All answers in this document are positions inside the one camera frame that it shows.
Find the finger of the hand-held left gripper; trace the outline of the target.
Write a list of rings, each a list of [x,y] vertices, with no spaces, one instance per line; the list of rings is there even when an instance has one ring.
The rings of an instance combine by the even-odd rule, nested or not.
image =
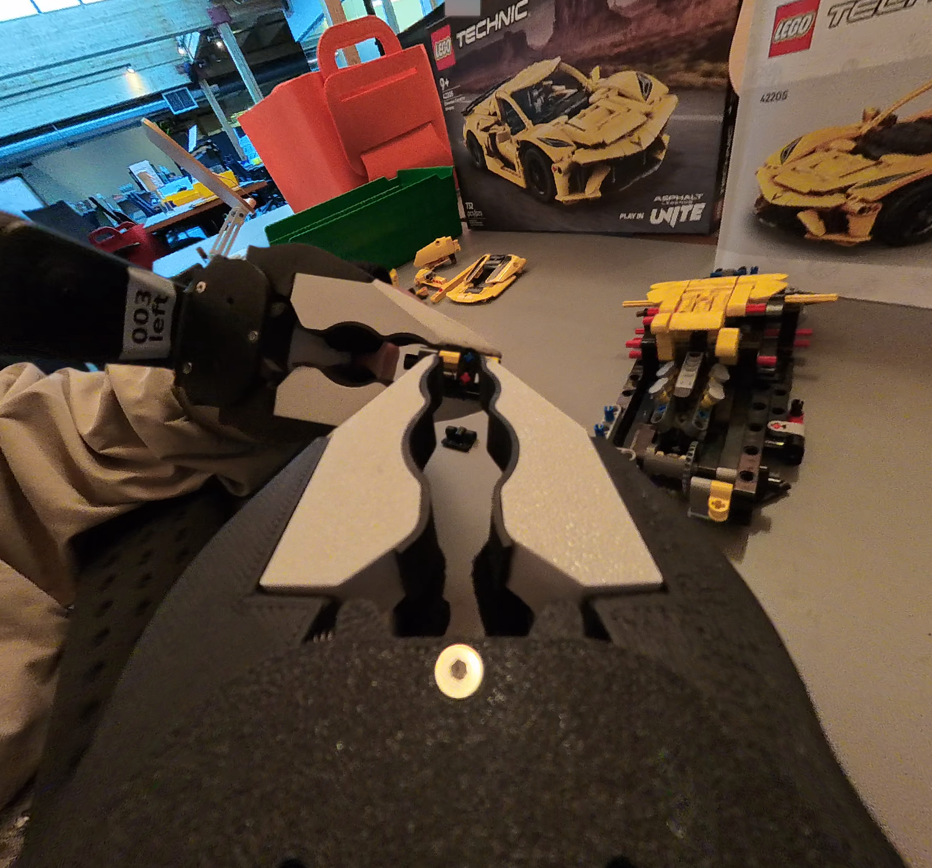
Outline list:
[[[333,429],[356,415],[387,388],[381,382],[345,384],[319,368],[300,366],[278,386],[274,416]]]
[[[379,280],[298,273],[290,302],[298,323],[290,345],[292,364],[343,363],[383,342],[502,357],[493,341]]]

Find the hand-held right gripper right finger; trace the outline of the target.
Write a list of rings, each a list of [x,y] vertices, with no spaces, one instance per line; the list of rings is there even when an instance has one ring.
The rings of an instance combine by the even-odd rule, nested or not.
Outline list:
[[[654,561],[595,442],[575,420],[483,359],[493,568],[530,611],[556,602],[657,591]]]

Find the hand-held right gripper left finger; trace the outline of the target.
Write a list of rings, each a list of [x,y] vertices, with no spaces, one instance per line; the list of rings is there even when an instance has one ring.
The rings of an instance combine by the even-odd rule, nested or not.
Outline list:
[[[332,432],[262,591],[370,601],[397,633],[445,631],[445,559],[424,476],[443,383],[439,356],[427,355]]]

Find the person's left forearm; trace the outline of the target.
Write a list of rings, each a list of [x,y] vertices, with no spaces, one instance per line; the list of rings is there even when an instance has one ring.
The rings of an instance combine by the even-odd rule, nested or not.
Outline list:
[[[68,515],[172,499],[211,478],[242,496],[309,444],[222,423],[156,367],[45,374],[17,363],[2,369],[1,401],[2,453],[18,487]]]

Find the pale desk lamp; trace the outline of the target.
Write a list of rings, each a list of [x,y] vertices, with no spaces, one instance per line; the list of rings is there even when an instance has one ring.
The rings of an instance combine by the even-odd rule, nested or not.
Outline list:
[[[159,148],[166,156],[185,169],[198,183],[206,187],[210,194],[229,208],[224,224],[211,249],[210,256],[231,257],[231,250],[245,220],[254,214],[255,201],[252,198],[243,198],[236,190],[237,186],[230,187],[212,170],[200,163],[184,148],[176,144],[168,134],[163,132],[156,123],[144,117],[141,121],[146,138]]]

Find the grey desk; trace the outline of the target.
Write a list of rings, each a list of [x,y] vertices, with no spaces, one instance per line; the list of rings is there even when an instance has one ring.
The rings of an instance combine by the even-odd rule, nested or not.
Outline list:
[[[706,275],[709,238],[464,231],[460,261],[515,253],[502,297],[440,308],[591,431],[632,361],[624,300]],[[849,779],[911,866],[930,866],[930,310],[854,300],[808,315],[806,454],[749,528],[693,521],[754,591]]]

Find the person's left hand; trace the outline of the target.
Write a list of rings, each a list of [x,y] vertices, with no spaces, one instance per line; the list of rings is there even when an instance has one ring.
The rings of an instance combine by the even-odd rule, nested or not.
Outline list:
[[[391,384],[395,379],[399,358],[400,348],[385,341],[375,351],[357,354],[355,362],[377,382]]]

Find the green plastic bin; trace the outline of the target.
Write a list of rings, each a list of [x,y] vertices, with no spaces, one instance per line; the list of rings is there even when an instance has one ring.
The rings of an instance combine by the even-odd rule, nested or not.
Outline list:
[[[426,245],[461,233],[450,166],[401,170],[266,226],[270,245],[314,245],[385,268],[412,262]]]

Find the large yellow toy car panel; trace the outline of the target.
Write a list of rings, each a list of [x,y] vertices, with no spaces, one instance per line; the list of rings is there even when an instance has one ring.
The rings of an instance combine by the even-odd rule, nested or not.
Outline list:
[[[495,300],[525,272],[527,262],[526,258],[514,254],[485,254],[439,284],[429,301],[475,305]]]

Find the red office chair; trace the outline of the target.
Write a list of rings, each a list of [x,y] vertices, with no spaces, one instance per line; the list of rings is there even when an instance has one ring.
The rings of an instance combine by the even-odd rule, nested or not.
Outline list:
[[[154,263],[167,254],[166,246],[156,233],[133,221],[96,229],[87,234],[87,240],[99,250],[145,269],[152,269]]]

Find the orange plastic bin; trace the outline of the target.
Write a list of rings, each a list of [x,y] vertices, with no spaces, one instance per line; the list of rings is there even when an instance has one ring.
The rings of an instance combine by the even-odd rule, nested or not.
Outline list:
[[[240,125],[295,213],[402,170],[451,167],[424,46],[376,15],[320,36],[319,69],[276,86]]]

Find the partly built toy car chassis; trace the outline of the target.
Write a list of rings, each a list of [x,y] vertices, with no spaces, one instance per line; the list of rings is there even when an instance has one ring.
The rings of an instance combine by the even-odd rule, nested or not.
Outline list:
[[[679,495],[690,517],[750,525],[789,492],[779,468],[805,455],[793,383],[795,352],[812,330],[800,318],[837,300],[758,267],[652,284],[623,303],[638,322],[625,342],[633,365],[596,437]]]

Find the black perforated chair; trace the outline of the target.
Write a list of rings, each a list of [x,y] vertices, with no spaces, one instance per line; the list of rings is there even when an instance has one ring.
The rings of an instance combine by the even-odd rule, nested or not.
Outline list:
[[[51,736],[76,747],[76,754],[86,749],[157,607],[242,503],[212,479],[77,536],[77,592],[68,612]]]

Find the toy car set box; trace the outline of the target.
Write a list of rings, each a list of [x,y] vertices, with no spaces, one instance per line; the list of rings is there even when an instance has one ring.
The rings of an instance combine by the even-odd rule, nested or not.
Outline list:
[[[706,235],[741,0],[481,0],[412,28],[475,230]]]

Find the toy car instruction booklet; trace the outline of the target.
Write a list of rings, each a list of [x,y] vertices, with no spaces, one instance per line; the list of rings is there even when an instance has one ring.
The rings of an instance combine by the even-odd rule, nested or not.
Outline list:
[[[756,0],[716,265],[930,308],[931,0]]]

